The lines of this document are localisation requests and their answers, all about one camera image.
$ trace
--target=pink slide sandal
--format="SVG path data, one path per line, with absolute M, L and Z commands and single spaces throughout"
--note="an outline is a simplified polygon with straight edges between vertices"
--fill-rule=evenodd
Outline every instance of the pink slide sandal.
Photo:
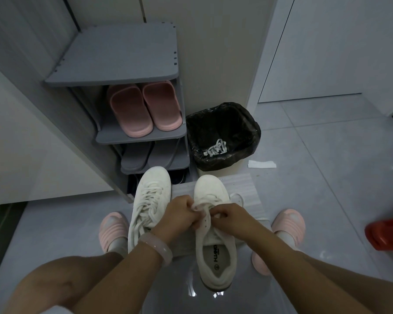
M 112 225 L 110 225 L 108 228 L 103 230 L 103 227 L 109 217 L 115 217 L 118 220 L 116 222 L 113 222 Z M 99 242 L 103 252 L 104 253 L 108 252 L 109 245 L 116 238 L 125 237 L 128 239 L 128 230 L 129 230 L 129 223 L 123 214 L 114 211 L 113 213 L 110 213 L 108 216 L 106 216 L 103 219 L 103 221 L 100 223 L 100 228 L 99 228 Z
M 127 136 L 140 138 L 153 131 L 153 122 L 136 84 L 109 86 L 106 96 Z
M 154 124 L 159 130 L 172 131 L 182 125 L 181 109 L 170 81 L 149 82 L 144 84 L 142 92 Z
M 298 222 L 290 217 L 291 214 L 297 215 Z M 300 213 L 294 209 L 285 209 L 281 211 L 272 223 L 271 228 L 274 233 L 281 230 L 288 232 L 294 238 L 296 247 L 303 241 L 305 222 Z M 252 264 L 260 274 L 271 275 L 265 262 L 255 252 L 252 253 Z

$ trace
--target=paper scrap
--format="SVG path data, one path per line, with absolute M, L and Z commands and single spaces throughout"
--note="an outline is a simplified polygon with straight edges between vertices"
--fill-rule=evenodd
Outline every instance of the paper scrap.
M 249 160 L 248 167 L 254 169 L 276 169 L 277 165 L 274 163 L 274 161 L 258 162 Z

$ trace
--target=sock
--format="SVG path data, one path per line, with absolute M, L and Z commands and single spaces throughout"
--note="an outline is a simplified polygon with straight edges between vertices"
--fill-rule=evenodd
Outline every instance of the sock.
M 116 217 L 109 217 L 103 226 L 103 229 L 105 230 L 106 228 L 110 227 L 116 220 Z M 128 254 L 128 240 L 125 237 L 116 238 L 113 242 L 110 243 L 108 252 L 119 253 L 122 258 L 125 258 Z
M 289 215 L 289 217 L 294 221 L 294 222 L 298 222 L 299 218 L 298 215 L 292 213 Z M 294 250 L 300 251 L 300 249 L 298 249 L 295 246 L 295 240 L 294 238 L 288 233 L 285 232 L 283 230 L 279 230 L 275 233 L 277 235 L 278 238 L 280 238 L 283 242 L 285 242 L 286 244 L 288 244 L 291 248 L 293 248 Z

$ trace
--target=person's left hand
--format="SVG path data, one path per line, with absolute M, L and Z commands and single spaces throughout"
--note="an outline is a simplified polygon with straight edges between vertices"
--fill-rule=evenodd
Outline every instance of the person's left hand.
M 190 226 L 198 228 L 199 221 L 204 218 L 205 213 L 191 210 L 193 203 L 194 200 L 189 195 L 174 198 L 168 203 L 162 219 L 151 232 L 169 244 Z

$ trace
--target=trash bin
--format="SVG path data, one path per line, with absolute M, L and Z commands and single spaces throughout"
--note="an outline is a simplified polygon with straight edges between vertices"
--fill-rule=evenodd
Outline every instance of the trash bin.
M 256 151 L 261 139 L 261 128 L 257 122 L 235 102 L 225 102 L 187 116 L 186 127 L 190 153 L 196 167 L 205 174 L 217 175 L 212 171 L 241 163 L 242 159 Z M 227 152 L 204 155 L 219 139 L 225 142 Z

